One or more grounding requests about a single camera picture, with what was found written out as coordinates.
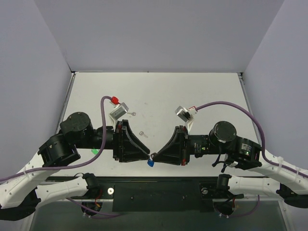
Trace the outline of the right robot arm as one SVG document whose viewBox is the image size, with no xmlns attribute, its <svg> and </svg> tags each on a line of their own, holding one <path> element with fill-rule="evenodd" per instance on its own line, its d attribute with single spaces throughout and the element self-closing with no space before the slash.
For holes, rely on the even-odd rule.
<svg viewBox="0 0 308 231">
<path fill-rule="evenodd" d="M 212 166 L 248 170 L 263 175 L 262 178 L 237 177 L 221 173 L 215 184 L 216 194 L 259 194 L 282 199 L 286 204 L 307 208 L 308 172 L 296 167 L 280 156 L 262 152 L 261 146 L 249 139 L 237 136 L 236 128 L 227 121 L 217 122 L 207 135 L 190 135 L 184 126 L 178 126 L 169 142 L 151 155 L 154 162 L 184 166 L 190 156 L 225 156 Z"/>
</svg>

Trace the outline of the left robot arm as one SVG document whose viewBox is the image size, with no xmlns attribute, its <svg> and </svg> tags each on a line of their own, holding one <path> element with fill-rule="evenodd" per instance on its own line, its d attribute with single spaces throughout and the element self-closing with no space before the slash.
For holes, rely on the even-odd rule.
<svg viewBox="0 0 308 231">
<path fill-rule="evenodd" d="M 106 138 L 105 149 L 113 151 L 113 158 L 121 163 L 148 160 L 150 150 L 132 133 L 128 121 L 115 127 L 94 129 L 84 112 L 71 114 L 60 124 L 60 131 L 51 136 L 21 169 L 21 175 L 5 180 L 0 186 L 0 219 L 17 221 L 33 214 L 36 209 L 69 197 L 84 196 L 98 199 L 103 190 L 93 173 L 55 185 L 40 183 L 55 173 L 49 167 L 66 167 L 79 160 L 78 149 L 99 149 Z"/>
</svg>

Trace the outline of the blue key tag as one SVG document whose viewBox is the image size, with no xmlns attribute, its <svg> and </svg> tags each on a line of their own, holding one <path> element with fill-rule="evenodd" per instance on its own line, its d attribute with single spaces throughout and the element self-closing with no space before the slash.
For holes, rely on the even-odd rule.
<svg viewBox="0 0 308 231">
<path fill-rule="evenodd" d="M 148 160 L 147 160 L 147 165 L 148 165 L 149 167 L 153 167 L 153 166 L 154 166 L 154 161 L 153 161 L 152 159 L 148 159 Z"/>
</svg>

